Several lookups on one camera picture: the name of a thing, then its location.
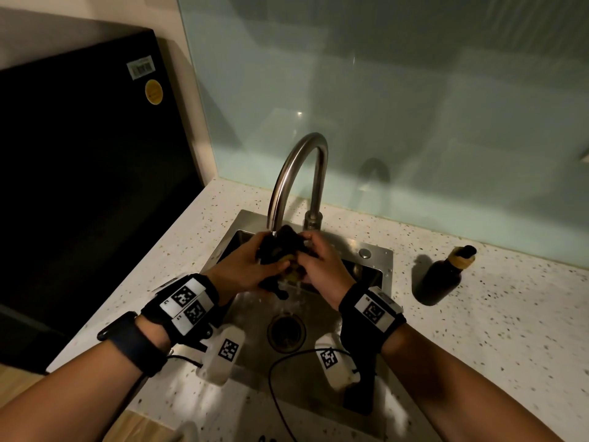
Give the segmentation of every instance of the person's left arm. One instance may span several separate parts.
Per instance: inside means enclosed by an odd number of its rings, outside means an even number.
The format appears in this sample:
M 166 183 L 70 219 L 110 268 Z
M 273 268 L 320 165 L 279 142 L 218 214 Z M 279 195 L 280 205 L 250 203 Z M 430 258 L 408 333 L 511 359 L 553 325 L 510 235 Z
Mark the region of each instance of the person's left arm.
M 263 233 L 240 246 L 204 273 L 217 289 L 219 305 L 239 292 L 256 289 L 288 262 L 259 265 L 256 250 Z M 139 330 L 162 352 L 170 350 L 164 327 L 140 315 Z M 0 440 L 4 442 L 95 441 L 141 377 L 141 371 L 111 341 L 77 356 L 0 409 Z

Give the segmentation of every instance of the barcode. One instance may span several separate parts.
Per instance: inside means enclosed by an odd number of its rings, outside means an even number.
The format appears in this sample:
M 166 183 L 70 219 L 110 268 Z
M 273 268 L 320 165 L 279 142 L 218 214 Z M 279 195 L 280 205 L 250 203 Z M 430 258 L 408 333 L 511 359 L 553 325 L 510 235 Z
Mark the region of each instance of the barcode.
M 129 68 L 129 74 L 133 80 L 145 76 L 146 74 L 153 73 L 156 70 L 151 56 L 129 62 L 127 68 Z

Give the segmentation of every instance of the sink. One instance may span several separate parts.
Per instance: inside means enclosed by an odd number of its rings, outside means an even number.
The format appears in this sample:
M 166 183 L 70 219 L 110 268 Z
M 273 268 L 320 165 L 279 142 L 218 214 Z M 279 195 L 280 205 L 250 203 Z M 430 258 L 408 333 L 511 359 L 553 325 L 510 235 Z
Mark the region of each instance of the sink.
M 288 223 L 295 231 L 302 227 Z M 254 233 L 266 230 L 266 216 L 242 210 L 212 253 L 203 271 L 218 263 Z M 379 286 L 391 295 L 393 251 L 323 232 L 346 268 L 358 281 Z M 253 389 L 269 393 L 268 371 L 285 354 L 313 349 L 315 341 L 341 326 L 339 312 L 333 310 L 311 285 L 281 284 L 289 298 L 256 292 L 239 294 L 227 306 L 224 324 L 234 324 L 246 333 L 231 377 Z M 272 372 L 276 397 L 330 418 L 375 437 L 383 437 L 383 399 L 375 394 L 373 412 L 363 416 L 343 407 L 344 393 L 328 384 L 315 354 L 296 356 L 279 364 Z

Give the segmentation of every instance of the beige wall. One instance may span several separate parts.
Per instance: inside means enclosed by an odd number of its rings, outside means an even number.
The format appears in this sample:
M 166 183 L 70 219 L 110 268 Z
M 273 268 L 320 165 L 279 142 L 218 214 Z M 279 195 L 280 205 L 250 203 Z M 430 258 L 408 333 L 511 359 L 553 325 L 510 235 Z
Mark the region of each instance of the beige wall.
M 0 0 L 0 7 L 153 29 L 168 66 L 182 120 L 188 140 L 194 149 L 202 180 L 207 184 L 217 176 L 217 167 L 176 0 Z M 22 25 L 21 22 L 21 30 L 25 27 L 26 25 Z M 3 42 L 5 45 L 7 38 L 0 36 L 0 43 Z M 75 43 L 76 40 L 82 43 L 79 35 L 71 42 Z M 37 58 L 43 57 L 39 55 L 39 50 L 35 52 Z M 0 55 L 0 60 L 8 60 L 10 56 L 5 54 Z

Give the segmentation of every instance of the forearm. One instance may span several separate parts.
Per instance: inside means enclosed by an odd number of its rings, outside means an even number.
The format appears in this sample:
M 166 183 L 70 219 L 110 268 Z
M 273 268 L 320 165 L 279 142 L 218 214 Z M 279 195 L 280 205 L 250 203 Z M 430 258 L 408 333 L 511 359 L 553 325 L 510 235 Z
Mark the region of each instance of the forearm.
M 442 439 L 560 441 L 527 409 L 407 324 L 382 356 Z
M 158 347 L 167 349 L 162 328 L 142 317 L 137 325 Z M 0 438 L 95 441 L 140 376 L 112 342 L 100 343 L 0 409 Z

